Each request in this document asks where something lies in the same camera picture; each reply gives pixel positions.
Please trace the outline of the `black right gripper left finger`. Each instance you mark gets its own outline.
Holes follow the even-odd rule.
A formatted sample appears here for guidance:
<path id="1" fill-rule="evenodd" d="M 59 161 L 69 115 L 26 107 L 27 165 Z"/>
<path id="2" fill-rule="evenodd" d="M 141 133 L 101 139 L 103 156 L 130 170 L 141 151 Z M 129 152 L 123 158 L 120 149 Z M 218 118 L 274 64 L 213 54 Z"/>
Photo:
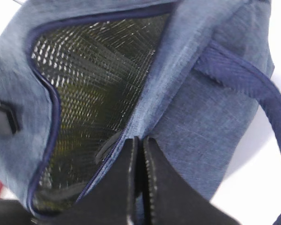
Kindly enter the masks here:
<path id="1" fill-rule="evenodd" d="M 126 139 L 105 176 L 82 199 L 40 225 L 133 225 L 137 197 L 139 139 Z"/>

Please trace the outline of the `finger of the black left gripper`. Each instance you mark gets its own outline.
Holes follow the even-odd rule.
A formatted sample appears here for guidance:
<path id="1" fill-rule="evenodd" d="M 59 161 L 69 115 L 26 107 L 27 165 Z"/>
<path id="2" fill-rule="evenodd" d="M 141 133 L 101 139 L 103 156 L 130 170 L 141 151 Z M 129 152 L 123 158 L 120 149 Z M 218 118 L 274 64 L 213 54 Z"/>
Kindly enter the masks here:
<path id="1" fill-rule="evenodd" d="M 0 101 L 0 135 L 14 135 L 20 130 L 11 104 Z"/>

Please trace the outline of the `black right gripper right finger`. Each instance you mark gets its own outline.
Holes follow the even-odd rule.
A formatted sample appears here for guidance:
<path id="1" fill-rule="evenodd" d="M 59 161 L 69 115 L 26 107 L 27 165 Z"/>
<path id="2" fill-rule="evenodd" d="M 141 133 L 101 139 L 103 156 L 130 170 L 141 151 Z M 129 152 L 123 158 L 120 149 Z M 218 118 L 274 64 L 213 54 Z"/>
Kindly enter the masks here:
<path id="1" fill-rule="evenodd" d="M 157 141 L 143 141 L 143 204 L 147 225 L 237 225 L 213 206 L 173 168 Z"/>

